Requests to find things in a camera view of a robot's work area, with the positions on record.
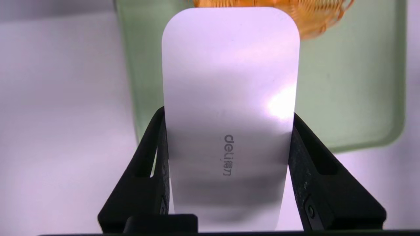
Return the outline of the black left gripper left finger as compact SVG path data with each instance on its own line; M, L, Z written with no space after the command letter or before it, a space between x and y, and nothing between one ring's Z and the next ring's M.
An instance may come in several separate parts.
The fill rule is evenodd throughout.
M169 210L169 162L164 108L150 120L120 180L97 216L104 233L122 233L135 215Z

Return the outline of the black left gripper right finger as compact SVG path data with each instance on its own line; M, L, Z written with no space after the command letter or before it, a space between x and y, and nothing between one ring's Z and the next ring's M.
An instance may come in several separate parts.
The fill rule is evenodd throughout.
M297 114L288 169L304 231L383 229L384 207Z

